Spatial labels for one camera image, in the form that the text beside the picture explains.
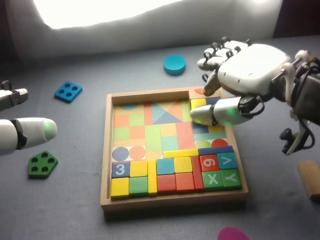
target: blue circle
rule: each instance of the blue circle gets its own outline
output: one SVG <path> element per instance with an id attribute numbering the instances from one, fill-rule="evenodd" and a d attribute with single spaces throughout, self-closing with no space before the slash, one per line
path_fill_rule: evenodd
<path id="1" fill-rule="evenodd" d="M 138 104 L 130 104 L 130 105 L 122 105 L 121 108 L 126 111 L 132 111 L 133 109 L 136 109 L 138 107 Z"/>
<path id="2" fill-rule="evenodd" d="M 163 69 L 169 75 L 181 75 L 186 69 L 186 60 L 180 55 L 170 55 L 164 59 Z"/>
<path id="3" fill-rule="evenodd" d="M 117 147 L 113 150 L 112 157 L 116 161 L 124 161 L 129 157 L 129 150 L 123 146 Z"/>

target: blue disc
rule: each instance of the blue disc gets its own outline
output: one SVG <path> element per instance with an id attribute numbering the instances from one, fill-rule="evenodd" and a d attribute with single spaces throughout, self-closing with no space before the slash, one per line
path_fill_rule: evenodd
<path id="1" fill-rule="evenodd" d="M 163 69 L 169 75 L 181 75 L 186 69 L 186 60 L 180 55 L 168 56 L 163 61 Z"/>

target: green pentagon with holes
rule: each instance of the green pentagon with holes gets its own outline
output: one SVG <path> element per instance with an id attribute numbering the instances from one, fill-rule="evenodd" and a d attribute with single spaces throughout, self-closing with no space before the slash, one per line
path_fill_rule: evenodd
<path id="1" fill-rule="evenodd" d="M 31 179 L 46 179 L 58 164 L 58 160 L 48 151 L 43 151 L 29 159 L 28 174 Z"/>

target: dark blue block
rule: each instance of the dark blue block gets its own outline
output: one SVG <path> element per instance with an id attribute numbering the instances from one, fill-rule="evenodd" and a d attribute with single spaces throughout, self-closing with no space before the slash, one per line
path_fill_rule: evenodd
<path id="1" fill-rule="evenodd" d="M 233 153 L 234 149 L 232 146 L 220 146 L 220 147 L 207 147 L 198 149 L 199 156 L 212 155 L 212 154 L 223 154 Z"/>
<path id="2" fill-rule="evenodd" d="M 206 125 L 201 125 L 195 122 L 192 122 L 192 132 L 193 134 L 208 134 L 209 129 Z"/>
<path id="3" fill-rule="evenodd" d="M 128 178 L 130 176 L 130 162 L 115 162 L 112 164 L 111 178 Z"/>
<path id="4" fill-rule="evenodd" d="M 207 97 L 205 99 L 207 105 L 216 104 L 220 100 L 220 97 Z"/>
<path id="5" fill-rule="evenodd" d="M 54 96 L 61 101 L 71 103 L 81 92 L 82 86 L 71 81 L 66 81 L 55 91 Z"/>

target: gray table surface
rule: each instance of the gray table surface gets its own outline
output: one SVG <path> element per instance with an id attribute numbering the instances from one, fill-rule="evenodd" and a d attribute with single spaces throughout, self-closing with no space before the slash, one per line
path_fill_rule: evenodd
<path id="1" fill-rule="evenodd" d="M 300 49 L 320 56 L 320 36 L 263 40 L 292 57 Z M 285 156 L 279 134 L 298 124 L 285 103 L 271 100 L 253 120 L 234 126 L 251 197 L 244 210 L 159 214 L 106 221 L 100 207 L 100 186 L 106 96 L 109 93 L 201 86 L 196 63 L 208 46 L 42 60 L 16 66 L 2 79 L 26 88 L 29 99 L 2 111 L 2 119 L 45 117 L 56 122 L 58 136 L 50 142 L 0 157 L 0 239 L 118 240 L 217 238 L 232 226 L 255 240 L 320 239 L 320 204 L 311 202 L 297 163 L 319 160 L 320 127 L 312 125 L 314 148 Z M 163 71 L 163 59 L 185 57 L 183 75 Z M 54 99 L 64 82 L 82 85 L 71 104 Z M 28 179 L 28 159 L 44 150 L 59 160 L 46 180 Z"/>

